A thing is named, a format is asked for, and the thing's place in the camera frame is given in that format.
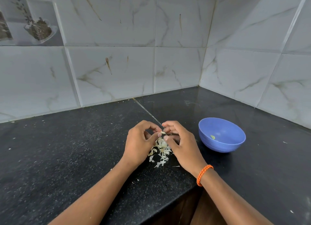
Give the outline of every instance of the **black countertop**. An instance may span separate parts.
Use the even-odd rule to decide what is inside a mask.
[[[178,120],[196,136],[209,164],[275,224],[309,224],[311,130],[200,87],[137,98],[159,121]],[[235,152],[206,148],[198,122],[239,125]],[[0,124],[0,221],[46,224],[118,162],[127,132],[156,122],[133,99]],[[144,162],[126,181],[104,224],[139,224],[196,187],[175,156],[159,168]]]

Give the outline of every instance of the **wristband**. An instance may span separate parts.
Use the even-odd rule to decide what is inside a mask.
[[[214,169],[213,166],[211,166],[210,164],[208,164],[208,165],[205,166],[205,167],[201,170],[201,172],[199,173],[199,175],[198,175],[198,177],[197,177],[197,179],[196,179],[196,183],[197,183],[198,186],[202,187],[202,184],[200,183],[201,178],[202,178],[203,174],[205,173],[205,171],[207,171],[209,168]]]

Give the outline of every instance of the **white debris on countertop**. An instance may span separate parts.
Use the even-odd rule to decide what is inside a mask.
[[[158,150],[155,148],[158,148],[158,150],[159,150],[158,156],[161,157],[160,161],[157,162],[157,165],[155,166],[158,168],[160,165],[163,166],[169,160],[167,155],[169,155],[172,152],[172,150],[169,147],[169,145],[166,143],[166,141],[163,139],[163,137],[158,138],[155,145],[151,148],[151,150],[148,154],[149,162],[154,162],[154,160],[153,160],[154,153],[158,152]]]

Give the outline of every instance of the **person's right arm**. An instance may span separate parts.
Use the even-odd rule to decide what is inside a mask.
[[[167,134],[179,135],[165,136],[164,140],[171,147],[180,165],[197,178],[207,163],[200,153],[194,135],[177,121],[166,121],[162,126]],[[209,168],[203,174],[201,184],[228,225],[272,224],[229,187],[213,169]]]

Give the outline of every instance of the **forearm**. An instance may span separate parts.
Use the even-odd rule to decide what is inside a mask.
[[[99,224],[135,168],[121,159],[106,176],[56,217],[50,225]]]
[[[203,174],[201,184],[228,225],[272,224],[230,188],[213,169]]]

